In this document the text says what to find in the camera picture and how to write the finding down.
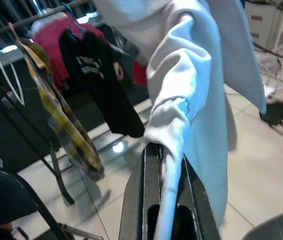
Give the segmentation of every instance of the plaid fabric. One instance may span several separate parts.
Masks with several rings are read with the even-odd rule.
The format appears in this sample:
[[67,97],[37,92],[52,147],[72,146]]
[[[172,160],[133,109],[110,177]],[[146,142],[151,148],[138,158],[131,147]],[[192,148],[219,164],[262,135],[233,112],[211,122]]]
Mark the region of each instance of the plaid fabric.
[[64,147],[69,160],[83,169],[91,179],[99,180],[104,167],[93,141],[72,112],[65,99],[53,84],[49,69],[50,61],[44,49],[27,39],[17,41],[18,48],[24,53],[24,59],[33,78],[43,107],[47,111],[47,121]]

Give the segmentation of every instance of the hoodie sleeve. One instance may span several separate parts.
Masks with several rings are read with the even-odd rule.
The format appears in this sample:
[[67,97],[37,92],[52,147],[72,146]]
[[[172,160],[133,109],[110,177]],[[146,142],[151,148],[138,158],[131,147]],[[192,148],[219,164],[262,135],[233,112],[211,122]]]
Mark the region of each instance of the hoodie sleeve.
[[184,143],[190,121],[205,106],[210,84],[211,56],[192,39],[194,18],[184,13],[174,22],[146,71],[153,107],[144,138],[164,146],[155,240],[171,239]]

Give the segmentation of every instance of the hanging clothes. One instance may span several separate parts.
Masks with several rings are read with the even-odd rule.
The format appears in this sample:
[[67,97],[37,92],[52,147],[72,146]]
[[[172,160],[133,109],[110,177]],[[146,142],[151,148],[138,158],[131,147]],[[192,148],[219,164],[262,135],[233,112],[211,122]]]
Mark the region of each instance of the hanging clothes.
[[104,167],[93,141],[54,86],[47,53],[28,39],[18,39],[16,45],[23,52],[29,73],[37,86],[48,124],[69,160],[92,180],[98,181],[103,176]]
[[90,93],[110,130],[133,138],[141,137],[144,125],[114,69],[119,53],[92,32],[86,32],[80,40],[68,29],[61,35],[59,44],[71,78]]
[[[74,17],[69,12],[67,12],[66,15],[66,18],[55,19],[53,22],[42,27],[32,36],[32,39],[41,45],[49,55],[54,83],[58,89],[61,89],[64,82],[70,77],[63,62],[59,39],[67,28],[70,28],[73,33],[81,33],[80,29],[76,25],[71,24]],[[87,31],[95,33],[101,39],[107,41],[104,34],[92,25],[79,25]]]
[[236,142],[224,82],[260,112],[266,110],[243,7],[238,0],[94,3],[105,21],[148,62],[153,107],[144,137],[164,146],[154,239],[170,239],[183,154],[205,186],[219,226],[227,204],[227,149]]
[[45,18],[39,19],[37,21],[34,21],[30,27],[30,33],[31,36],[34,36],[36,33],[38,33],[41,29],[43,29],[45,26],[51,24],[54,21],[66,19],[68,16],[64,12],[58,12],[53,15],[47,16]]

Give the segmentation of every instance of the electrical cable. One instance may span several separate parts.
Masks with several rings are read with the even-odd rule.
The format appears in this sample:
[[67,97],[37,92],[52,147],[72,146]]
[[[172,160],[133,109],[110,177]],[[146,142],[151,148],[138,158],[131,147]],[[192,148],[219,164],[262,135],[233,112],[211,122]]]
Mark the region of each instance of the electrical cable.
[[279,58],[283,59],[283,55],[280,54],[280,53],[276,53],[276,52],[273,52],[273,51],[271,51],[271,50],[268,50],[267,48],[265,48],[265,47],[263,47],[263,46],[261,46],[261,45],[255,43],[255,42],[253,43],[253,45],[254,45],[255,47],[257,47],[257,48],[263,50],[263,51],[266,52],[266,53],[272,54],[272,55],[274,55],[274,56],[276,56],[276,57],[279,57]]

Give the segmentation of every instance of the black t-shirt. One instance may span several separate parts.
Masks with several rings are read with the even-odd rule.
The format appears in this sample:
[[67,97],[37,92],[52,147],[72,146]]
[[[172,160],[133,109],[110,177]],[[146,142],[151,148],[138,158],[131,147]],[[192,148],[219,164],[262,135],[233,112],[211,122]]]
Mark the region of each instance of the black t-shirt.
[[109,44],[92,32],[86,32],[80,40],[70,30],[61,35],[59,44],[71,79],[91,94],[110,130],[141,137],[144,125],[117,81],[114,64],[118,61]]

